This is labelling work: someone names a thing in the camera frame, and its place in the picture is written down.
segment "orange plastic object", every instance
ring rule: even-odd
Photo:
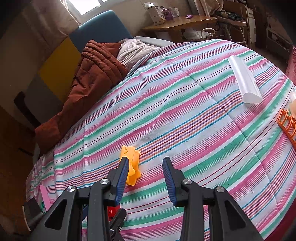
[[[288,110],[281,109],[277,123],[296,149],[296,119],[293,115],[289,115]]]
[[[123,156],[126,156],[129,161],[129,170],[126,184],[134,186],[137,179],[141,177],[141,173],[139,171],[140,151],[135,150],[134,146],[123,146],[121,148],[120,161]]]

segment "floor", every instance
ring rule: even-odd
[[[27,234],[22,205],[25,181],[33,167],[34,132],[1,107],[0,116],[0,224],[8,233]]]
[[[264,58],[268,59],[270,62],[272,62],[276,67],[278,67],[284,74],[286,73],[287,69],[287,62],[281,58],[280,56],[276,56],[266,49],[259,49],[256,48],[255,46],[253,47],[253,50],[263,56]]]

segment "purple object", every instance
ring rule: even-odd
[[[162,9],[161,11],[163,12],[163,15],[165,16],[165,20],[172,20],[173,19],[172,13],[168,8]]]

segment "blue gripper pad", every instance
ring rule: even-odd
[[[170,169],[168,167],[168,164],[167,164],[167,161],[165,158],[163,159],[163,175],[165,177],[165,184],[167,186],[170,201],[175,206],[177,204],[176,187],[175,187],[172,174],[170,172]]]
[[[116,198],[115,198],[116,205],[118,205],[122,199],[124,187],[126,185],[126,179],[128,177],[128,170],[129,170],[129,161],[128,161],[128,159],[126,159],[124,162],[122,172],[121,172],[120,177],[118,179],[117,186],[116,186],[116,188],[117,188]]]

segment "brown comforter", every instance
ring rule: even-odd
[[[57,144],[86,112],[127,75],[116,59],[120,43],[87,43],[75,73],[63,109],[48,122],[35,129],[41,154]]]

